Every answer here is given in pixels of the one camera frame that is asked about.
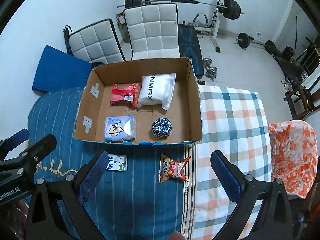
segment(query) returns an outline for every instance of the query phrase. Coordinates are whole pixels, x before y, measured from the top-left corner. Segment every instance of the sneaker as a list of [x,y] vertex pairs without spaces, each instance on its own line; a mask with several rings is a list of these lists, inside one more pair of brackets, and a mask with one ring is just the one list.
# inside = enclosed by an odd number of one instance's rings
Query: sneaker
[[288,91],[292,92],[293,91],[293,87],[290,83],[286,83],[284,84],[284,88],[287,89]]
[[289,81],[289,79],[287,79],[287,78],[282,78],[281,79],[281,83],[282,84],[287,84],[287,83],[289,83],[290,81]]

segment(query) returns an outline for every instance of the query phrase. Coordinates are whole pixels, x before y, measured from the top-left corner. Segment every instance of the metal bolt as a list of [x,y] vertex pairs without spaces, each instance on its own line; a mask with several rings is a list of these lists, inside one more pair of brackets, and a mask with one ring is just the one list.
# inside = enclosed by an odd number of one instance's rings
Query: metal bolt
[[23,173],[23,168],[20,168],[18,169],[18,172],[17,172],[19,175]]
[[245,176],[245,179],[248,180],[248,181],[253,181],[254,177],[251,174],[247,174]]
[[42,179],[42,178],[37,180],[37,184],[39,184],[39,185],[42,184],[43,182],[44,182],[44,179]]
[[73,180],[74,177],[75,176],[73,174],[69,174],[69,175],[66,176],[66,180],[67,181],[71,181],[71,180]]
[[276,183],[277,183],[277,184],[279,184],[279,185],[281,185],[281,184],[282,184],[282,180],[281,180],[281,179],[279,179],[279,178],[276,178],[276,179],[275,179],[275,181],[276,181]]

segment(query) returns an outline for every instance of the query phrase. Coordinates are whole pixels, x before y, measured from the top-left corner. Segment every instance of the red snack bag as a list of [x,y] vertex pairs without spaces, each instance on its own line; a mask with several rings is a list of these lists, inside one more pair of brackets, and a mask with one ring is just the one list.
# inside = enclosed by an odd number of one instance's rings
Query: red snack bag
[[125,88],[118,88],[116,84],[112,85],[110,104],[114,106],[117,102],[131,102],[137,107],[139,93],[139,84],[133,83]]
[[159,183],[164,182],[170,177],[188,181],[187,177],[184,174],[183,169],[190,158],[191,156],[185,158],[182,161],[177,161],[177,160],[170,159],[168,156],[161,155]]

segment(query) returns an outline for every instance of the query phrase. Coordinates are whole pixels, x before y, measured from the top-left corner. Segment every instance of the black weight bench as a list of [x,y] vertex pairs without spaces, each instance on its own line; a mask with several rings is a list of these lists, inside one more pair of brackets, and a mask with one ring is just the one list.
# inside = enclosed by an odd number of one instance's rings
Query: black weight bench
[[179,52],[181,57],[188,57],[193,66],[196,78],[204,75],[201,49],[197,32],[192,26],[178,25]]

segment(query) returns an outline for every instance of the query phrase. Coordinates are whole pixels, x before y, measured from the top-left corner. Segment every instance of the white package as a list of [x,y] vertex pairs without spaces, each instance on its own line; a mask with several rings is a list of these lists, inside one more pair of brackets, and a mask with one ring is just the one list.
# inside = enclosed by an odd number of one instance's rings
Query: white package
[[168,110],[171,104],[176,74],[143,76],[138,108],[145,105],[162,105]]

